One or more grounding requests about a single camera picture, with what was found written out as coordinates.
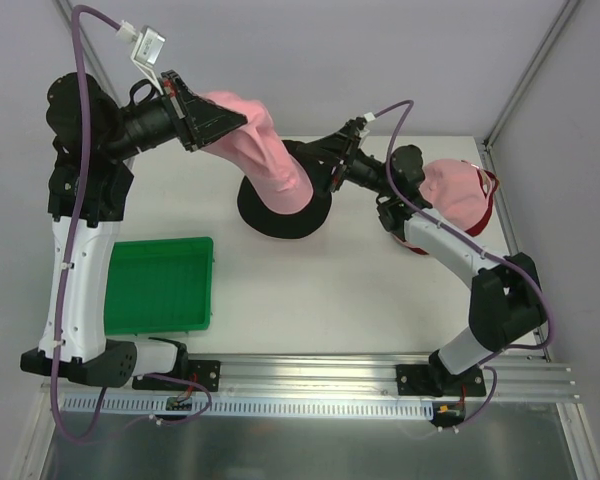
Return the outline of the pink black-trimmed hat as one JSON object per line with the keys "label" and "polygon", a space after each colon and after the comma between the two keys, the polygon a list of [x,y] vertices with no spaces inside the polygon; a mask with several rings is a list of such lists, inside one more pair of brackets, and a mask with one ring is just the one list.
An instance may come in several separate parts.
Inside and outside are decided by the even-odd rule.
{"label": "pink black-trimmed hat", "polygon": [[303,210],[313,197],[313,187],[276,133],[264,104],[229,91],[209,92],[205,98],[245,115],[247,123],[203,150],[237,166],[269,210],[282,215]]}

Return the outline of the black bucket hat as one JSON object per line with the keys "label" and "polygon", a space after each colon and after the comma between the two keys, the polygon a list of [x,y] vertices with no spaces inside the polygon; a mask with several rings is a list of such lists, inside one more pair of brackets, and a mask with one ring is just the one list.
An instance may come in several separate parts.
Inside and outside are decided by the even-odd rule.
{"label": "black bucket hat", "polygon": [[283,143],[308,175],[313,187],[309,203],[297,213],[275,213],[267,208],[252,182],[244,177],[237,194],[237,207],[242,220],[257,232],[271,238],[297,240],[318,230],[328,217],[332,195],[326,191],[326,180],[330,169],[300,152],[304,142],[285,139]]}

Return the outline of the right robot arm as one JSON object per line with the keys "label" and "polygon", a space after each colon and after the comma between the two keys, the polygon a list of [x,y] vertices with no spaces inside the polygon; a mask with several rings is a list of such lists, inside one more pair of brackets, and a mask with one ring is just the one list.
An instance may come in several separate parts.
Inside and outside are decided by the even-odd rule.
{"label": "right robot arm", "polygon": [[535,263],[524,253],[492,253],[445,221],[420,192],[421,150],[391,147],[379,161],[361,149],[367,123],[358,117],[326,137],[285,145],[308,167],[318,192],[334,193],[346,181],[374,192],[383,228],[427,251],[470,291],[467,327],[426,363],[397,366],[399,395],[480,397],[485,393],[480,367],[551,320]]}

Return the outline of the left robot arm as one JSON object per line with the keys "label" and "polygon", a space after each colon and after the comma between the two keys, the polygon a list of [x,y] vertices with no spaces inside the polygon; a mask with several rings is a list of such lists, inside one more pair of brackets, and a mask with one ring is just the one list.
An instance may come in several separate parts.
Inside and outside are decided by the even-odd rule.
{"label": "left robot arm", "polygon": [[52,292],[37,347],[22,353],[22,371],[91,387],[119,388],[155,375],[168,389],[190,375],[177,341],[111,340],[105,335],[108,269],[134,175],[127,160],[173,139],[195,152],[247,123],[244,114],[193,93],[175,71],[148,95],[119,106],[89,74],[73,72],[47,92],[47,124],[55,134],[48,212],[54,236]]}

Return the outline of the green plastic tray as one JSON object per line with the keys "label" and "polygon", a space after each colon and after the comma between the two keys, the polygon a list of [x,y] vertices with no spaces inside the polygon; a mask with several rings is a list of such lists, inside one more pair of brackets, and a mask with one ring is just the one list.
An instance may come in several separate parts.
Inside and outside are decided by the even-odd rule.
{"label": "green plastic tray", "polygon": [[116,243],[107,278],[105,334],[207,329],[213,263],[214,243],[209,237]]}

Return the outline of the left aluminium frame post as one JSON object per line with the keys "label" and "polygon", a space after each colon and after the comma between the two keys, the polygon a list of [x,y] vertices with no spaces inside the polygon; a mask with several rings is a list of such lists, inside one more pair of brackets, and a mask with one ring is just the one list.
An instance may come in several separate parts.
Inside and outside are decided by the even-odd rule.
{"label": "left aluminium frame post", "polygon": [[[120,23],[88,5],[73,5],[69,1],[56,1],[54,4],[69,28],[78,68],[89,71],[88,99],[94,102],[90,117],[94,139],[110,148],[116,143],[126,142],[129,128],[133,125],[133,112],[118,104],[119,97],[82,26],[82,19],[89,15],[114,31],[120,29]],[[69,152],[77,151],[82,130],[76,74],[71,72],[55,80],[47,92],[47,100],[46,121],[55,133],[54,143]]]}

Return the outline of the aluminium frame post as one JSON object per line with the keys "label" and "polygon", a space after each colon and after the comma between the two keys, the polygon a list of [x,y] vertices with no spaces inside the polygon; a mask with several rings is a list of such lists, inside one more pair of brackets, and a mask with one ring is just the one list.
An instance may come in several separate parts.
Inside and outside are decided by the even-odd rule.
{"label": "aluminium frame post", "polygon": [[[82,19],[89,15],[114,31],[120,29],[120,23],[88,5],[73,5],[69,1],[56,1],[54,4],[69,28],[78,68],[89,71],[88,99],[94,102],[90,117],[94,139],[110,148],[116,143],[126,142],[129,128],[133,125],[133,112],[118,104],[119,97],[82,26]],[[55,80],[47,92],[47,100],[46,121],[55,133],[54,143],[69,152],[77,151],[82,130],[76,74],[71,72]]]}
{"label": "aluminium frame post", "polygon": [[554,19],[523,70],[522,75],[516,82],[514,89],[508,96],[494,124],[484,137],[482,145],[485,151],[491,150],[495,145],[510,118],[515,113],[515,110],[532,86],[549,55],[573,21],[581,5],[581,0],[567,0],[562,2]]}

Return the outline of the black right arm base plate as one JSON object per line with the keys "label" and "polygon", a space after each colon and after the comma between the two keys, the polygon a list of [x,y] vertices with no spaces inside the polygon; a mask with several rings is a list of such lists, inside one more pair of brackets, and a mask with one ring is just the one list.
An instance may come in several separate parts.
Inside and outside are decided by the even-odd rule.
{"label": "black right arm base plate", "polygon": [[398,364],[395,370],[399,396],[481,398],[486,395],[483,373],[476,366],[459,375],[438,375],[426,364]]}

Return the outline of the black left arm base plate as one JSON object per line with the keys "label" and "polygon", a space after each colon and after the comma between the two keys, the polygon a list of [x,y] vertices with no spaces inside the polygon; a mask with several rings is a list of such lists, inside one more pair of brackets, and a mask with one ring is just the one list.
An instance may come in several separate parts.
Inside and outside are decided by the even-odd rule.
{"label": "black left arm base plate", "polygon": [[[176,366],[171,372],[166,373],[171,379],[193,381],[202,385],[209,392],[217,392],[221,377],[221,362],[218,360],[186,360],[182,365]],[[132,388],[140,391],[184,391],[188,385],[174,383],[144,376],[134,379]]]}

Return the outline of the right aluminium frame post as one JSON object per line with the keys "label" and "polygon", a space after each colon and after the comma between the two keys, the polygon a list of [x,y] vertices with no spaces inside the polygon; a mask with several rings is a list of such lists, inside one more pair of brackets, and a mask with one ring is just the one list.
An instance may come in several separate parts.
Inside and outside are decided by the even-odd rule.
{"label": "right aluminium frame post", "polygon": [[554,19],[523,70],[522,75],[516,82],[514,89],[508,96],[494,124],[484,137],[482,145],[485,151],[491,150],[495,145],[510,118],[515,113],[515,110],[532,86],[549,55],[573,21],[581,5],[581,0],[567,0],[562,2]]}

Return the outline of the aluminium rail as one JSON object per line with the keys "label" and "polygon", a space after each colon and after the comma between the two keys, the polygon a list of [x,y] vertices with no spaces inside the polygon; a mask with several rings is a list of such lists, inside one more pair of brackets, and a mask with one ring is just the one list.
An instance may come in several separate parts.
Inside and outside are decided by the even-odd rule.
{"label": "aluminium rail", "polygon": [[[424,355],[247,355],[194,354],[190,360],[218,360],[222,396],[380,399],[432,399],[399,396],[398,364],[426,364]],[[478,367],[486,395],[495,386],[500,402],[576,403],[581,399],[571,368],[542,356],[504,355]],[[471,401],[481,398],[469,398]]]}

